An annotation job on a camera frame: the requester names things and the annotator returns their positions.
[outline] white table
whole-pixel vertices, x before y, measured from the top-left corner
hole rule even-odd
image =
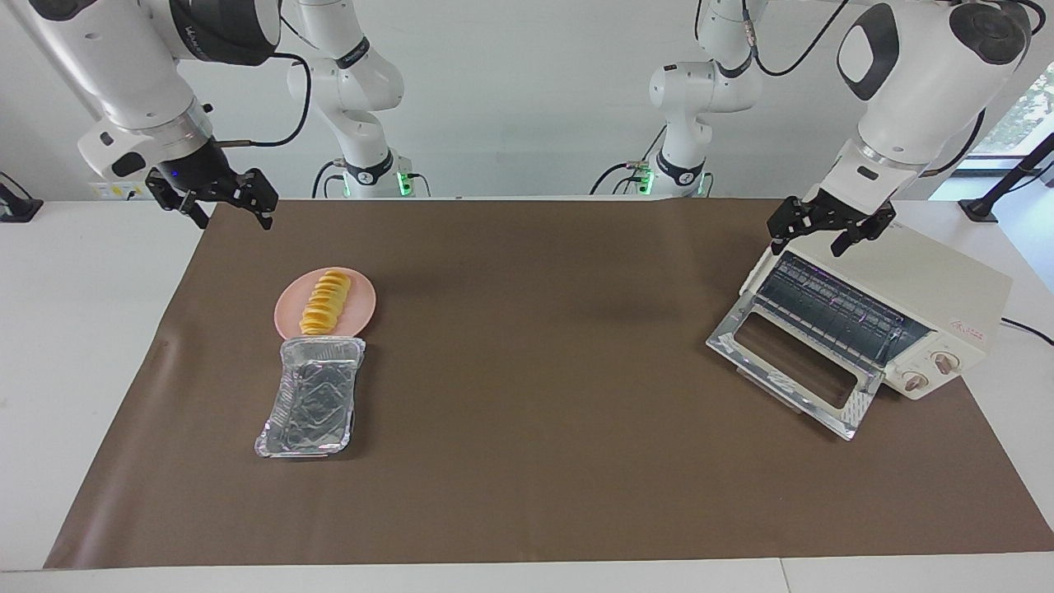
[[[951,202],[897,207],[1013,276],[1007,317],[1054,332],[1054,295],[997,225]],[[145,201],[48,202],[30,224],[0,225],[0,570],[24,571],[0,574],[0,591],[1054,591],[1054,553],[39,571],[199,236]],[[1001,329],[967,382],[1054,525],[1054,350]]]

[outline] black stand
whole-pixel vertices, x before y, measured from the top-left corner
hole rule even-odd
[[[1047,158],[1051,152],[1054,152],[1054,134],[1047,136],[1047,138],[1039,142],[1036,150],[1029,153],[1021,159],[1021,162],[1012,169],[994,187],[992,187],[983,197],[977,199],[960,199],[959,206],[967,214],[971,220],[975,222],[998,222],[999,219],[992,214],[992,206],[995,205],[996,201],[999,201],[1003,195],[1007,194],[1014,185],[1017,184],[1030,171],[1036,167],[1040,162]]]
[[[0,183],[0,222],[28,222],[43,204],[39,199],[19,197]]]

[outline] wire rack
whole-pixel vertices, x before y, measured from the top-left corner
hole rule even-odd
[[[794,253],[758,293],[762,309],[855,367],[885,367],[931,330]]]

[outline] green light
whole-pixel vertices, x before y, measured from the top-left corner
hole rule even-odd
[[[404,196],[413,193],[413,182],[410,180],[409,177],[406,176],[406,173],[402,171],[398,172],[398,189],[399,193],[402,193]]]

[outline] brown tablecloth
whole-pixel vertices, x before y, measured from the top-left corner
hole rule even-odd
[[[961,381],[843,442],[705,348],[774,205],[220,206],[46,567],[1054,549]],[[325,265],[378,293],[355,434],[260,459],[272,309]]]

